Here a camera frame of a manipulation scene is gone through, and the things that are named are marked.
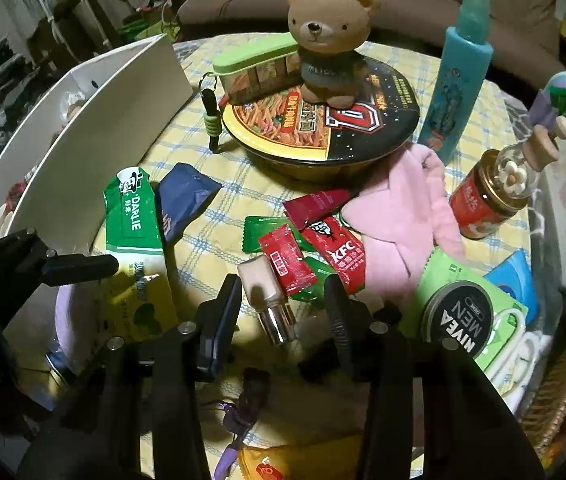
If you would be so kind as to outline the green black keychain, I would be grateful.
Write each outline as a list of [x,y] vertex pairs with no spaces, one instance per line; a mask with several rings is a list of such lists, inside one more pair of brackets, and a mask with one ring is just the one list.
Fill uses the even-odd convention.
[[204,124],[208,134],[208,148],[211,153],[216,153],[219,148],[219,138],[222,132],[222,120],[218,107],[216,76],[213,73],[205,73],[198,84],[204,107]]

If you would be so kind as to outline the wicker basket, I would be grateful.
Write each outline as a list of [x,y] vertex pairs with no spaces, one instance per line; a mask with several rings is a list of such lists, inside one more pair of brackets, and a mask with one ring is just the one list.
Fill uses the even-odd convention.
[[521,426],[544,466],[554,437],[566,417],[566,348],[546,367]]

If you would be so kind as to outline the purple eyelash curler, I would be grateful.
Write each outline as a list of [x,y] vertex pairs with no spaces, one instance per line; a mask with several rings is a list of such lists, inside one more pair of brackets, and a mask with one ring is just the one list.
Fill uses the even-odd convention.
[[239,457],[244,440],[258,422],[261,410],[266,406],[271,391],[271,375],[266,370],[247,367],[243,370],[243,389],[235,402],[218,401],[225,416],[222,425],[233,440],[222,452],[213,479],[228,478],[232,466]]

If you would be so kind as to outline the navy blue sachet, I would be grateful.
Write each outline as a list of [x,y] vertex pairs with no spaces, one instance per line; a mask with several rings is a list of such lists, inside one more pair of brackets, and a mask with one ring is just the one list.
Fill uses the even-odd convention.
[[155,188],[157,212],[168,245],[207,208],[222,185],[184,162],[178,162]]

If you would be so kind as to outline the blue packet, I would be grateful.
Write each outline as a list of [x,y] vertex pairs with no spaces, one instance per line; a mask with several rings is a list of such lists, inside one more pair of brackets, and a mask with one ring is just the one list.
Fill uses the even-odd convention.
[[527,325],[535,321],[539,313],[538,297],[532,268],[523,248],[512,252],[506,260],[489,271],[485,278],[527,308]]

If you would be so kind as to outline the KFC ketchup packet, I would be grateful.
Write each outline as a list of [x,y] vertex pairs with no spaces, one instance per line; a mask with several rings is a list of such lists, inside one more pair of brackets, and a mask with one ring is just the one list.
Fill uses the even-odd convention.
[[334,217],[313,222],[300,231],[338,274],[348,295],[364,288],[365,255],[361,240]]

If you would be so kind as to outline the red ketchup sachet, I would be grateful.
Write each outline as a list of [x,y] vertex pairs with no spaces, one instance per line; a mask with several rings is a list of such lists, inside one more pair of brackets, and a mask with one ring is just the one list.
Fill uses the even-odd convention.
[[281,285],[289,296],[318,283],[315,272],[305,261],[287,224],[259,237],[258,243],[270,259]]

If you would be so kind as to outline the instant noodle bowl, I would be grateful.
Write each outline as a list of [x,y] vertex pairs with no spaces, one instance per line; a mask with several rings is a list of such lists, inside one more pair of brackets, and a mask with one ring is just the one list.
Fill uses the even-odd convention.
[[261,166],[304,182],[359,174],[410,140],[420,106],[394,67],[366,58],[368,77],[347,110],[310,104],[291,87],[246,104],[225,105],[232,138]]

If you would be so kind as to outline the dark red sachet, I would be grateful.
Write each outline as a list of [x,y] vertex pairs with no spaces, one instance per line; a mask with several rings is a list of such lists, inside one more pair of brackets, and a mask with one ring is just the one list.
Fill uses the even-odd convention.
[[297,230],[333,214],[350,200],[351,193],[344,188],[319,191],[287,200],[283,203],[286,217]]

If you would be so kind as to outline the Nivea men tin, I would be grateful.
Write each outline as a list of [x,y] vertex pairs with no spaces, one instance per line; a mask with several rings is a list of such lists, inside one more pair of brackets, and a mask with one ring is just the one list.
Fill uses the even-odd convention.
[[492,331],[492,300],[485,289],[469,281],[448,284],[425,304],[420,335],[427,342],[451,338],[477,358]]

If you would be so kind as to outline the pink sock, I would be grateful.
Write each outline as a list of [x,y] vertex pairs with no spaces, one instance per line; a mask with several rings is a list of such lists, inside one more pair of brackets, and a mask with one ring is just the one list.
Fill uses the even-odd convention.
[[445,166],[434,151],[406,143],[377,164],[360,193],[341,208],[365,253],[364,288],[371,311],[392,304],[405,311],[432,251],[466,260],[445,188]]

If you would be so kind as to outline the plaid scarecrow doll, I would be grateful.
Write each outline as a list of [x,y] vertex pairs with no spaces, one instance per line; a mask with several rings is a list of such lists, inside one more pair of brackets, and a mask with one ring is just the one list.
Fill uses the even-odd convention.
[[10,220],[12,220],[16,207],[21,199],[22,194],[28,186],[26,180],[15,183],[6,195],[3,205],[0,206],[0,235],[3,236],[7,230]]

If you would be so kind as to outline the beige foundation bottle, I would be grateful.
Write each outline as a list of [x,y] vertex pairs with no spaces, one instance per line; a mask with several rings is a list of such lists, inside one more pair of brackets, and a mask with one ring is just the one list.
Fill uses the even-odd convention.
[[295,318],[270,259],[266,255],[249,259],[237,266],[237,272],[247,302],[257,312],[271,344],[281,346],[294,340]]

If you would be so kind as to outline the white handled scissors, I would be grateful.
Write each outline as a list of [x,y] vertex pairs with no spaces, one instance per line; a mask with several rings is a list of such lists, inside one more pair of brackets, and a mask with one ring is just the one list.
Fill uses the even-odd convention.
[[545,343],[540,330],[526,330],[525,316],[518,309],[499,312],[494,325],[507,321],[510,316],[515,319],[515,330],[484,373],[510,412],[515,414],[530,385]]

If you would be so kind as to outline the green card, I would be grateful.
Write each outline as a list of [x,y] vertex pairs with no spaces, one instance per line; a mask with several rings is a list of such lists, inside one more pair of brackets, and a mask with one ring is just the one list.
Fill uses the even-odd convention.
[[518,300],[436,248],[399,330],[432,344],[457,341],[492,379],[524,336],[526,314]]

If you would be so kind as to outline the yellow soap packet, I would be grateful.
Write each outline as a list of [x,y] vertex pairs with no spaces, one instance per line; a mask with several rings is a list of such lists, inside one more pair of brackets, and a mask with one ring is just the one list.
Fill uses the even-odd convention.
[[361,435],[307,445],[243,448],[237,457],[245,479],[353,479]]

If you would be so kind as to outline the green Darlie toothpaste box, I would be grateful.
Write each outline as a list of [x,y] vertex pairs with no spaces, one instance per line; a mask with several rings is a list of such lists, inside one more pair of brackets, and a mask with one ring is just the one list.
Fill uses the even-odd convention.
[[100,333],[140,342],[164,335],[178,313],[149,175],[138,166],[123,168],[104,192],[105,252],[118,271],[100,282]]

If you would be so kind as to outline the yellow checkered tablecloth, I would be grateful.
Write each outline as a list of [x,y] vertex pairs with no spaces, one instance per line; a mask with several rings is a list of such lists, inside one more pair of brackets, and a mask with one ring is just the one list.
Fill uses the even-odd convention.
[[[196,90],[202,76],[211,72],[213,59],[218,54],[265,37],[264,32],[221,35],[179,42],[172,48]],[[425,113],[440,66],[439,58],[375,42],[367,42],[359,50],[397,68],[409,80]],[[219,153],[211,153],[203,110],[201,98],[194,96],[164,128],[140,162],[153,181],[163,180],[173,165],[184,162],[222,184],[203,214],[185,229],[181,240],[167,252],[167,256],[176,261],[172,292],[177,298],[181,318],[191,318],[192,309],[216,296],[225,274],[236,272],[236,266],[249,258],[242,252],[243,223],[247,216],[283,216],[285,200],[313,191],[309,184],[289,180],[267,167],[257,168],[227,132],[221,136]],[[504,95],[494,82],[484,81],[468,128],[446,168],[448,193],[487,148],[504,148],[515,141]],[[462,243],[468,266],[480,275],[520,248],[525,249],[530,262],[527,210],[506,222],[496,234],[484,240],[463,238]],[[272,347],[245,296],[232,342],[234,361],[223,365],[222,374],[212,384],[197,385],[197,399],[201,403],[234,400],[240,394],[245,367],[269,370],[272,374],[269,404],[246,438],[247,445],[259,448],[309,445],[356,432],[359,422],[362,427],[364,410],[361,403],[367,393],[365,388],[358,388],[338,375],[333,377],[333,384],[326,387],[305,384],[296,369],[296,362],[302,359],[300,346],[294,342],[286,347]],[[204,406],[199,412],[211,471],[232,440],[231,434],[222,426],[222,415],[220,410],[210,406]]]

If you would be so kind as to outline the teal spray bottle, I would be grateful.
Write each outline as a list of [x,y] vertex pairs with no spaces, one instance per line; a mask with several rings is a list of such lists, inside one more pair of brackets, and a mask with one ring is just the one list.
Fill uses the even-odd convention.
[[462,0],[446,30],[434,91],[417,142],[450,162],[482,88],[494,48],[488,42],[492,0]]

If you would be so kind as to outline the red jar with glass top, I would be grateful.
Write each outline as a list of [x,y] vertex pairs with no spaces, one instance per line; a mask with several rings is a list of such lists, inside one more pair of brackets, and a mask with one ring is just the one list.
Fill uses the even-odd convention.
[[566,118],[547,128],[537,125],[525,140],[500,151],[488,150],[452,192],[449,205],[462,236],[482,240],[524,209],[541,173],[560,158]]

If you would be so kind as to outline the green candy packet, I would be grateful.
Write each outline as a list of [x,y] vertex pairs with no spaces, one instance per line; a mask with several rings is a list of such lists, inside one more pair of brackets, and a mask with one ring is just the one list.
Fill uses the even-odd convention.
[[244,254],[257,254],[262,252],[259,240],[266,234],[278,229],[280,226],[288,226],[296,243],[303,252],[314,252],[307,240],[300,235],[295,226],[285,217],[262,217],[248,216],[245,218],[242,236],[242,250]]

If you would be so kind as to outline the green lid snack box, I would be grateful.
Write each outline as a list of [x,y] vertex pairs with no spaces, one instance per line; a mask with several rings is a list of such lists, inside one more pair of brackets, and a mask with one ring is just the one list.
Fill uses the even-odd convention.
[[258,101],[301,84],[299,45],[289,32],[249,40],[213,59],[213,73],[232,105]]

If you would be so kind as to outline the brown bear figurine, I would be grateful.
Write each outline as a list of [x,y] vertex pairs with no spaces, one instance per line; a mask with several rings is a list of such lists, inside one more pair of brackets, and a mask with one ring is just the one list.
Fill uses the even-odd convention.
[[368,75],[357,48],[368,39],[379,0],[287,0],[289,32],[298,44],[303,99],[346,110]]

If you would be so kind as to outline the white storage tray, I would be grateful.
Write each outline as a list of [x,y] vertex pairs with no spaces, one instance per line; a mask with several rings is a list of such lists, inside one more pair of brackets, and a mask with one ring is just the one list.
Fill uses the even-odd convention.
[[107,183],[141,162],[192,94],[167,36],[70,70],[0,155],[0,206],[15,183],[28,182],[4,235],[33,228],[61,254],[89,249]]

